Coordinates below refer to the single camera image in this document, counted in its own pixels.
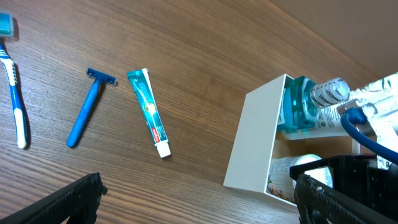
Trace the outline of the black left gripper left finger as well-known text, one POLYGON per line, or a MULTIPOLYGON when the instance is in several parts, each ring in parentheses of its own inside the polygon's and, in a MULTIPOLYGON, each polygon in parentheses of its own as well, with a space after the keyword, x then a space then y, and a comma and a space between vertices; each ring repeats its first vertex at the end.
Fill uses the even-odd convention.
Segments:
POLYGON ((100 174, 88 174, 45 198, 1 219, 1 223, 94 224, 101 197, 108 188, 100 174))

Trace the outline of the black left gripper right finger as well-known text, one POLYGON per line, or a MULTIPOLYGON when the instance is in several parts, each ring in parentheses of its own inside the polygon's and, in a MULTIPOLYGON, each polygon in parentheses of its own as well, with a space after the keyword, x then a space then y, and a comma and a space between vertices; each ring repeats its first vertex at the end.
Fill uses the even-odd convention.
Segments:
POLYGON ((294 196, 300 224, 397 224, 306 174, 298 176, 294 196))

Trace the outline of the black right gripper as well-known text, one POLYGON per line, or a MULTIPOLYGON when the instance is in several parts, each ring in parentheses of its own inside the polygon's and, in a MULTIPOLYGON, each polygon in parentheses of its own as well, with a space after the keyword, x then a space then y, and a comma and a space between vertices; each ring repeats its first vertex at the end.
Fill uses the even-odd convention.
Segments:
POLYGON ((371 155, 329 157, 290 168, 295 181, 305 171, 328 167, 333 190, 393 220, 397 219, 397 165, 378 169, 371 155))

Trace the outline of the cotton swab tub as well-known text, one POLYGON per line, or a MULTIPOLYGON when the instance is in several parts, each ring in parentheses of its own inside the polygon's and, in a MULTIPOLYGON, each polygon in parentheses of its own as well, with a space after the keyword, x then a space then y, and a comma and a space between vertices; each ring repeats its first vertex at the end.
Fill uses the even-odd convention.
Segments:
MULTIPOLYGON (((290 168, 320 159, 321 157, 314 154, 272 159, 269 168, 267 193, 295 203, 294 190, 296 181, 290 177, 290 168)), ((308 170, 305 171, 305 174, 333 188, 332 174, 328 167, 308 170)))

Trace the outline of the white lotion tube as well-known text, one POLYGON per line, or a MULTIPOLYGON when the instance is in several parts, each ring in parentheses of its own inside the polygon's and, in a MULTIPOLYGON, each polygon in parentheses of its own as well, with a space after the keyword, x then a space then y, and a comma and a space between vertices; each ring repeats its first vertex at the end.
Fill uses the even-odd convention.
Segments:
MULTIPOLYGON (((370 100, 381 93, 397 93, 397 73, 388 75, 380 80, 369 83, 361 88, 350 91, 351 100, 370 100)), ((314 127, 309 129, 283 130, 282 135, 288 140, 325 138, 336 136, 347 136, 348 134, 341 125, 342 107, 345 103, 330 106, 320 110, 320 114, 314 127)))

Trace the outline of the blue mouthwash bottle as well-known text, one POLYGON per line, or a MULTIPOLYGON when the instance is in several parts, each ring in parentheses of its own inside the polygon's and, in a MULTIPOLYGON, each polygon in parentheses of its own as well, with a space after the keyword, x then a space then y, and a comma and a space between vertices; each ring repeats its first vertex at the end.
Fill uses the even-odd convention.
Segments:
POLYGON ((349 99, 349 85, 341 78, 323 83, 301 76, 284 88, 277 130, 309 129, 315 126, 320 110, 349 99))

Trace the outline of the blue disposable razor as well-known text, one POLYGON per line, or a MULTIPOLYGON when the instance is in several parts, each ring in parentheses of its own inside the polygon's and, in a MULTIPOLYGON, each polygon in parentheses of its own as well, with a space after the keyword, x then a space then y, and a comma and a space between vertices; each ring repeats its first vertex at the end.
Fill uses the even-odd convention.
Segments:
POLYGON ((91 110, 93 109, 93 107, 95 105, 96 99, 98 97, 98 94, 100 92, 100 88, 102 87, 102 85, 104 83, 116 85, 116 83, 117 83, 116 77, 105 74, 103 72, 99 72, 92 68, 89 68, 87 70, 86 74, 89 77, 94 78, 95 80, 85 98, 83 106, 81 107, 81 110, 77 116, 75 124, 73 125, 73 128, 72 128, 72 130, 68 136, 68 139, 66 141, 66 145, 71 148, 74 148, 78 145, 78 142, 79 142, 79 140, 84 132, 85 126, 88 122, 88 117, 91 113, 91 110))

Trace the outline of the teal toothpaste tube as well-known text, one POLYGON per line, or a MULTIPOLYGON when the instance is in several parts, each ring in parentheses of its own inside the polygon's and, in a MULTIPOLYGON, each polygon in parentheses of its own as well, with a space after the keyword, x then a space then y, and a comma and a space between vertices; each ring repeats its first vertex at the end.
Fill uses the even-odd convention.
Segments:
POLYGON ((148 69, 143 68, 127 72, 127 78, 132 85, 159 156, 162 159, 171 156, 169 139, 155 102, 148 69))

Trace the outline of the blue white toothbrush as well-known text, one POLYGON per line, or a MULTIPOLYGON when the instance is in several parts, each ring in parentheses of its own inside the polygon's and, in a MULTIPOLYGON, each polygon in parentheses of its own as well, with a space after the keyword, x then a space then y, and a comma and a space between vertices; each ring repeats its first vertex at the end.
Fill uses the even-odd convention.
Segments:
POLYGON ((7 75, 11 102, 16 126, 17 145, 25 149, 28 143, 28 130, 25 108, 22 105, 21 91, 18 87, 17 69, 14 61, 6 52, 3 44, 8 37, 14 36, 14 19, 9 11, 1 11, 1 64, 7 75))

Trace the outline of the white square container box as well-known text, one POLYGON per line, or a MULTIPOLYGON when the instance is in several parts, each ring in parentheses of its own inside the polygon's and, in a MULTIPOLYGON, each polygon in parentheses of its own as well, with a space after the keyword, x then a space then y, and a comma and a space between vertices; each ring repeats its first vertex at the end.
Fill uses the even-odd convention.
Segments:
POLYGON ((277 133, 282 92, 291 80, 283 74, 246 95, 223 185, 296 212, 295 204, 266 191, 272 158, 304 154, 327 158, 369 150, 348 136, 288 140, 277 133))

